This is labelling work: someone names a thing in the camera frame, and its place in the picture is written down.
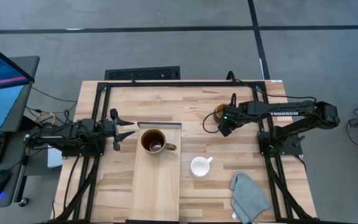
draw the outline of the white sticker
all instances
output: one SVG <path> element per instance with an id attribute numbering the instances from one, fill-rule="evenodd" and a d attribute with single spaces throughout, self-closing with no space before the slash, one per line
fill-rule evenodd
<path id="1" fill-rule="evenodd" d="M 233 212 L 233 215 L 231 215 L 231 217 L 232 217 L 234 220 L 236 220 L 236 219 L 237 219 L 237 214 L 236 214 L 236 212 Z"/>

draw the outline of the floor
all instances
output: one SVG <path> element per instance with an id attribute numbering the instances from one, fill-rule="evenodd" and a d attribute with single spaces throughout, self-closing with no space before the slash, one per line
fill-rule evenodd
<path id="1" fill-rule="evenodd" d="M 308 131 L 302 142 L 311 193 L 321 219 L 358 223 L 358 147 L 345 129 L 358 108 L 358 1 L 249 2 L 255 4 L 257 32 L 248 29 L 256 20 L 245 0 L 0 0 L 0 51 L 8 57 L 40 56 L 34 86 L 69 100 L 78 97 L 83 80 L 101 80 L 106 69 L 179 65 L 182 79 L 222 79 L 233 70 L 241 79 L 283 80 L 288 95 L 331 103 L 338 108 L 339 127 Z M 243 28 L 109 29 L 159 26 Z M 279 29 L 263 29 L 272 26 Z M 93 31 L 67 30 L 83 28 Z M 71 106 L 37 92 L 27 105 L 54 111 Z M 350 131 L 358 142 L 358 129 Z M 55 172 L 29 178 L 24 194 L 31 203 L 0 208 L 0 223 L 48 220 L 58 177 Z"/>

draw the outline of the brown mug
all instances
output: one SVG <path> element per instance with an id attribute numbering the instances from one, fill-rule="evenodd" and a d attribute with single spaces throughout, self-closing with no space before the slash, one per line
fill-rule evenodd
<path id="1" fill-rule="evenodd" d="M 150 154 L 160 154 L 164 150 L 175 151 L 177 146 L 167 143 L 164 133 L 157 129 L 147 130 L 140 139 L 143 149 Z"/>

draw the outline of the yellow cable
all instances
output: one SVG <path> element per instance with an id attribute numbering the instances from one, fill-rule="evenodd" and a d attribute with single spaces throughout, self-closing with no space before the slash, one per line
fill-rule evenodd
<path id="1" fill-rule="evenodd" d="M 52 113 L 52 112 L 42 112 L 42 113 L 40 113 L 39 115 L 37 115 L 34 119 L 33 119 L 33 121 L 36 121 L 36 120 L 38 120 L 41 116 L 43 116 L 43 115 L 45 115 L 45 114 L 49 114 L 49 115 L 52 115 L 53 116 L 53 121 L 52 121 L 52 126 L 55 124 L 55 121 L 56 121 L 56 116 L 55 116 L 55 114 L 54 113 Z"/>

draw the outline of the wooden board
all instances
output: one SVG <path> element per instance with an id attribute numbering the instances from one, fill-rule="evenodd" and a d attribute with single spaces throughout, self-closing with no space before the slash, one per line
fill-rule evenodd
<path id="1" fill-rule="evenodd" d="M 165 150 L 157 155 L 147 153 L 140 139 L 149 129 L 163 132 L 167 142 L 177 146 L 176 151 Z M 179 221 L 180 139 L 181 126 L 140 126 L 130 219 Z"/>
<path id="2" fill-rule="evenodd" d="M 285 95 L 281 82 L 266 81 L 267 93 Z M 83 82 L 76 108 L 75 120 L 90 118 L 96 94 L 97 81 Z M 181 122 L 181 171 L 179 220 L 181 222 L 233 222 L 230 205 L 232 192 L 229 183 L 238 170 L 254 179 L 270 200 L 270 189 L 264 158 L 259 154 L 254 123 L 236 129 L 230 136 L 206 133 L 201 123 L 216 105 L 230 102 L 232 93 L 237 93 L 237 102 L 253 100 L 247 87 L 114 87 L 111 89 L 109 108 L 117 108 L 120 117 L 127 121 L 172 121 Z M 285 103 L 286 98 L 269 97 L 271 103 Z M 99 106 L 99 117 L 103 103 Z M 284 126 L 292 122 L 291 117 L 274 118 L 275 125 Z M 207 119 L 206 129 L 216 130 L 213 119 Z M 123 131 L 138 131 L 136 125 L 121 128 Z M 129 218 L 132 204 L 132 180 L 135 169 L 135 150 L 138 133 L 129 136 L 121 144 L 121 152 L 112 148 L 108 139 L 106 151 L 101 158 L 96 193 L 93 201 L 91 222 L 124 222 Z M 190 162 L 196 156 L 214 157 L 208 176 L 194 179 Z M 55 197 L 56 213 L 62 212 L 62 203 L 68 176 L 75 158 L 63 163 L 62 173 Z M 313 200 L 303 165 L 293 156 L 282 156 L 289 191 L 307 213 L 316 216 Z M 74 169 L 68 202 L 74 196 L 80 178 L 82 159 Z M 285 207 L 277 188 L 281 214 Z M 80 217 L 85 215 L 83 197 Z M 273 221 L 273 209 L 261 213 L 256 221 Z"/>

